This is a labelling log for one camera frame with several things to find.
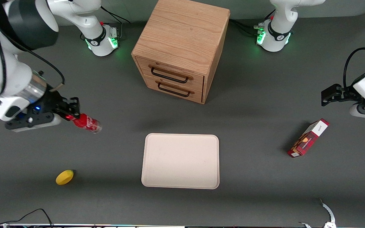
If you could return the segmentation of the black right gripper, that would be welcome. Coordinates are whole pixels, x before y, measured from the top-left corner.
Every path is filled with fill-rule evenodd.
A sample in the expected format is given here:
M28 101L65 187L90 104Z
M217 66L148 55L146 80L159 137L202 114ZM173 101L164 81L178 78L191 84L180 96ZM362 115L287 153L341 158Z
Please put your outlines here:
M58 91L47 91L38 101L27 107L27 118L53 118L58 114L67 121L80 118L80 100L78 97L69 99L60 95Z

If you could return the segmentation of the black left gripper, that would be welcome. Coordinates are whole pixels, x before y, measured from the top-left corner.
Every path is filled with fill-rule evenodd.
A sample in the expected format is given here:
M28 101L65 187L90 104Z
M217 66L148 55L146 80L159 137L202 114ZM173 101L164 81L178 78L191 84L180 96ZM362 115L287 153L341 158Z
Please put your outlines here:
M362 96L353 86L343 88L340 84L333 84L321 92L321 106L324 107L332 102L356 101L361 102Z

